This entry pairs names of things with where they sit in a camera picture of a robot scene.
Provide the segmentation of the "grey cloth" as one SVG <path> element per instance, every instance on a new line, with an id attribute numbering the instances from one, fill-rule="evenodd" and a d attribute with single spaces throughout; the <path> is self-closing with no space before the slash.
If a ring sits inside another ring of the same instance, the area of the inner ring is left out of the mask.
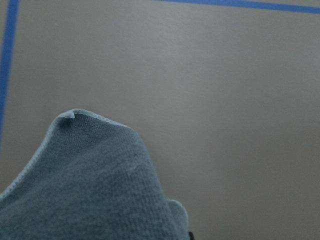
<path id="1" fill-rule="evenodd" d="M 58 115 L 0 195 L 3 240 L 192 240 L 141 137 L 83 109 Z"/>

